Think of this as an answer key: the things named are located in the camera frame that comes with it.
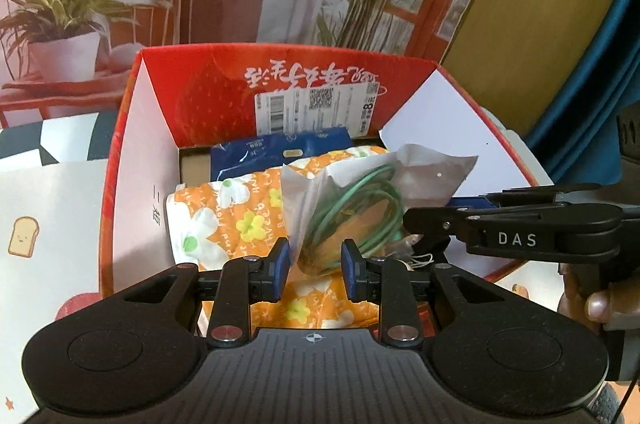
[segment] human hand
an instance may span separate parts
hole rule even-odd
[[[558,312],[597,332],[615,314],[640,313],[640,277],[631,277],[612,283],[607,290],[594,292],[586,300],[580,295],[580,282],[571,267],[560,264],[559,273],[564,280],[564,294]]]

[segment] blue curtain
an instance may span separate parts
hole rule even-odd
[[[640,0],[613,0],[576,68],[525,142],[556,183],[616,182],[616,115],[638,100]]]

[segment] white flower pot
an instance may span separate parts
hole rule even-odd
[[[33,56],[46,82],[89,81],[95,75],[100,34],[89,32],[64,40],[31,43]]]

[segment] red box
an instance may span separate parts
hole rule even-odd
[[[304,82],[302,76],[313,69],[313,82]],[[449,155],[478,155],[473,184],[470,175],[461,187],[465,195],[536,184],[500,130],[434,62],[295,45],[144,49],[129,78],[111,144],[100,222],[102,295],[173,264],[164,201],[181,182],[179,150],[255,135],[255,94],[296,80],[298,86],[379,81],[382,93],[370,133],[383,127],[398,132],[398,120],[409,114],[411,123],[406,130],[401,127],[402,137],[415,136],[415,142]],[[458,265],[492,279],[517,266],[472,258],[463,247],[456,255]]]

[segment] barcode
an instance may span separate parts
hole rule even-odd
[[[284,131],[284,96],[273,96],[269,102],[269,128],[271,133]]]
[[[309,110],[330,109],[333,102],[333,87],[316,87],[309,89]]]

